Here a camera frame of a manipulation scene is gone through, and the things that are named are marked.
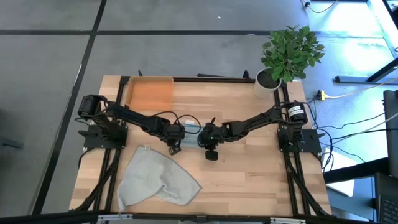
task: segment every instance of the concrete floor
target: concrete floor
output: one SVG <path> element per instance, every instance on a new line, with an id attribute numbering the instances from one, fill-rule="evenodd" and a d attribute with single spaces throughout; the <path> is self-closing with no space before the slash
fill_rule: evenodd
<path id="1" fill-rule="evenodd" d="M 313 2 L 312 6 L 323 9 L 328 4 Z M 90 30 L 99 5 L 99 0 L 1 1 L 0 29 Z M 356 15 L 349 16 L 347 12 L 353 10 Z M 320 38 L 326 55 L 322 64 L 306 71 L 303 84 L 307 97 L 317 90 L 340 95 L 365 88 L 336 84 L 333 79 L 337 75 L 370 76 L 393 59 L 365 3 L 339 2 L 324 14 L 314 14 L 303 10 L 300 1 L 291 0 L 253 0 L 244 4 L 238 0 L 113 0 L 107 3 L 99 29 L 275 30 L 295 24 L 310 25 L 314 31 L 372 37 Z M 0 217 L 29 213 L 87 40 L 87 36 L 0 36 L 0 136 L 24 143 L 22 150 L 0 151 Z M 83 95 L 97 93 L 103 75 L 137 75 L 138 69 L 144 75 L 207 73 L 240 77 L 248 70 L 254 76 L 263 66 L 259 59 L 264 41 L 266 37 L 227 35 L 98 36 L 77 100 L 79 103 Z M 382 92 L 386 89 L 396 87 L 382 86 L 340 100 L 317 102 L 317 121 L 320 126 L 339 126 L 382 113 Z M 339 131 L 331 129 L 330 134 L 362 131 L 378 121 Z M 83 145 L 77 131 L 83 128 L 75 122 L 69 125 L 45 213 L 68 209 Z M 338 146 L 365 161 L 387 154 L 384 133 L 357 136 Z"/>

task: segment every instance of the green plant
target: green plant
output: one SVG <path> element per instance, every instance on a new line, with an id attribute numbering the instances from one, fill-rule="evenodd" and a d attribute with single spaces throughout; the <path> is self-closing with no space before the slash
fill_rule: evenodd
<path id="1" fill-rule="evenodd" d="M 291 82 L 294 77 L 305 78 L 304 69 L 309 65 L 314 67 L 315 62 L 325 55 L 322 44 L 318 44 L 314 32 L 309 26 L 304 26 L 298 31 L 295 27 L 277 32 L 271 31 L 271 41 L 262 45 L 264 56 L 261 62 L 271 68 L 274 81 L 283 79 Z"/>

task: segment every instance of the potted plant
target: potted plant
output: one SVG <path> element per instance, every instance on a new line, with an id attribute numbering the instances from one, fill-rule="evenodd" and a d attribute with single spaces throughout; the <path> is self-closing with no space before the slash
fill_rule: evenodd
<path id="1" fill-rule="evenodd" d="M 309 26 L 298 31 L 295 27 L 277 32 L 271 31 L 271 41 L 262 45 L 264 57 L 261 62 L 265 69 L 257 73 L 254 94 L 265 98 L 278 89 L 281 82 L 291 82 L 295 77 L 305 78 L 305 68 L 314 67 L 315 62 L 325 55 L 322 44 L 319 44 Z"/>

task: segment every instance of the robotic arm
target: robotic arm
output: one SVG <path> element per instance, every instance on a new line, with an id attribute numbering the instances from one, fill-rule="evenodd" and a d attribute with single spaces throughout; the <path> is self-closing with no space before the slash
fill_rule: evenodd
<path id="1" fill-rule="evenodd" d="M 105 109 L 101 111 L 101 102 Z M 185 136 L 185 128 L 180 124 L 171 124 L 165 118 L 158 116 L 145 116 L 130 110 L 129 108 L 117 105 L 115 102 L 108 101 L 104 96 L 87 95 L 83 97 L 78 110 L 78 115 L 85 120 L 91 119 L 101 128 L 101 134 L 110 141 L 120 141 L 124 138 L 125 130 L 115 121 L 110 121 L 108 117 L 114 117 L 122 121 L 139 126 L 144 132 L 158 137 L 169 147 L 169 153 L 174 155 L 181 151 L 180 143 Z"/>
<path id="2" fill-rule="evenodd" d="M 290 122 L 280 118 L 282 109 L 286 108 Z M 234 142 L 248 135 L 250 131 L 261 128 L 268 124 L 281 124 L 287 127 L 289 144 L 297 144 L 303 140 L 302 126 L 308 122 L 303 103 L 283 103 L 273 106 L 265 113 L 249 118 L 245 121 L 225 122 L 221 127 L 215 126 L 215 118 L 206 123 L 203 131 L 198 135 L 198 145 L 207 149 L 206 159 L 216 161 L 218 153 L 215 152 L 216 145 L 224 142 Z"/>

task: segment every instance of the wooden table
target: wooden table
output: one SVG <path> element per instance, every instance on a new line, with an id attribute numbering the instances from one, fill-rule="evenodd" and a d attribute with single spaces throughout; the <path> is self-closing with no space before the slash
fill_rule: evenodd
<path id="1" fill-rule="evenodd" d="M 115 101 L 119 80 L 120 76 L 104 76 L 99 94 Z M 173 111 L 178 115 L 194 115 L 201 124 L 209 122 L 213 117 L 216 117 L 216 125 L 225 121 L 245 120 L 274 105 L 274 95 L 260 100 L 253 95 L 252 89 L 252 83 L 174 82 Z M 288 91 L 291 101 L 305 101 L 301 82 L 289 83 Z M 138 112 L 150 115 L 158 111 Z M 174 120 L 172 115 L 161 116 Z M 178 162 L 198 181 L 202 190 L 186 206 L 174 205 L 153 196 L 141 203 L 128 206 L 126 212 L 291 216 L 289 188 L 283 155 L 277 142 L 277 128 L 277 124 L 268 125 L 250 132 L 240 141 L 220 144 L 217 146 L 218 161 L 208 161 L 205 159 L 204 149 L 183 147 L 181 152 L 170 156 L 165 143 L 129 124 L 128 139 L 121 153 L 111 211 L 119 210 L 117 188 L 134 151 L 137 146 L 150 144 L 151 149 Z M 310 129 L 310 122 L 304 128 Z M 70 208 L 79 206 L 97 184 L 103 155 L 104 150 L 97 149 L 84 156 Z M 330 213 L 319 161 L 312 154 L 300 155 L 307 188 L 323 209 Z M 108 187 L 105 186 L 103 198 L 107 192 Z M 299 211 L 302 213 L 301 195 L 297 186 L 296 197 Z M 104 208 L 104 199 L 101 200 L 100 208 Z"/>

